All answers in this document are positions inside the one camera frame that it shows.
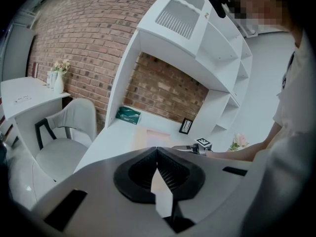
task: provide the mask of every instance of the black slot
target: black slot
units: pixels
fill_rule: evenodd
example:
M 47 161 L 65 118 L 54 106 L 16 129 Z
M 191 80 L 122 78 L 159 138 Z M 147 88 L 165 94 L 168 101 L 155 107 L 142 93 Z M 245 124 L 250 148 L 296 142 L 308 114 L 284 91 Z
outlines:
M 62 232 L 86 195 L 87 192 L 84 191 L 71 191 L 44 221 L 51 227 Z
M 223 171 L 226 171 L 228 173 L 232 173 L 238 176 L 245 176 L 247 174 L 247 170 L 240 169 L 240 168 L 233 168 L 233 167 L 225 167 L 223 168 Z

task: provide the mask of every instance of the tissue box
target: tissue box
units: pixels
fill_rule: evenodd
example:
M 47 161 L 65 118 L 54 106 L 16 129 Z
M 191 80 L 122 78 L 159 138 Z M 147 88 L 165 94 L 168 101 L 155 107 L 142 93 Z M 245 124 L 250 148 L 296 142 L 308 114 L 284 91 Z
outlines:
M 117 112 L 116 118 L 132 124 L 137 124 L 140 120 L 140 112 L 137 112 L 128 107 L 120 107 Z

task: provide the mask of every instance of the black frame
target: black frame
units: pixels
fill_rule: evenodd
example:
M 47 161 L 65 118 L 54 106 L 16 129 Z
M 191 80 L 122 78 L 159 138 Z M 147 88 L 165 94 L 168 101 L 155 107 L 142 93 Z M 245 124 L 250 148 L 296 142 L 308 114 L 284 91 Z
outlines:
M 49 124 L 48 124 L 48 120 L 47 119 L 42 119 L 41 121 L 37 122 L 35 124 L 35 133 L 36 133 L 36 138 L 38 140 L 38 144 L 39 144 L 39 150 L 42 150 L 43 149 L 43 141 L 41 140 L 41 135 L 40 135 L 40 127 L 44 125 L 49 133 L 49 135 L 51 136 L 51 138 L 53 140 L 56 140 L 56 136 L 55 134 L 53 133 L 52 129 L 50 129 L 49 127 Z
M 183 131 L 182 131 L 182 128 L 183 128 L 183 126 L 184 126 L 184 124 L 185 124 L 186 121 L 190 121 L 191 124 L 190 124 L 190 127 L 189 127 L 188 132 L 183 132 Z M 192 126 L 192 123 L 193 123 L 193 120 L 190 120 L 190 119 L 188 119 L 188 118 L 184 118 L 184 119 L 183 119 L 183 122 L 182 122 L 182 125 L 181 125 L 181 127 L 180 127 L 179 132 L 180 132 L 180 133 L 184 133 L 184 134 L 189 134 L 189 131 L 190 131 L 191 126 Z

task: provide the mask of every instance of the white vase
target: white vase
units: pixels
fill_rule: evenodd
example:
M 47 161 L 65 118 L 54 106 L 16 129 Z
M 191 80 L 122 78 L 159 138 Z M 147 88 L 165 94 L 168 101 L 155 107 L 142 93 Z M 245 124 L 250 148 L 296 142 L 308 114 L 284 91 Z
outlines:
M 57 79 L 54 85 L 54 91 L 58 94 L 64 92 L 63 72 L 58 72 Z

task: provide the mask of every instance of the small white table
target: small white table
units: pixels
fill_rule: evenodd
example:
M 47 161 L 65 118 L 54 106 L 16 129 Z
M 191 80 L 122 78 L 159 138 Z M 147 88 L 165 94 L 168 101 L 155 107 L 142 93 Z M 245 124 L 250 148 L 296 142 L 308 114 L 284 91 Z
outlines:
M 1 97 L 4 116 L 11 120 L 19 139 L 29 152 L 36 157 L 40 151 L 35 124 L 43 118 L 62 110 L 62 98 L 68 93 L 57 94 L 45 83 L 32 77 L 1 82 Z M 47 130 L 41 127 L 43 144 L 51 140 Z M 54 130 L 57 137 L 66 137 L 62 128 Z
M 141 113 L 137 125 L 115 119 L 108 128 L 103 128 L 79 162 L 75 172 L 99 160 L 119 156 L 135 150 L 135 133 L 138 127 L 170 134 L 173 145 L 192 145 L 195 142 L 187 135 L 179 133 L 180 123 L 133 108 Z

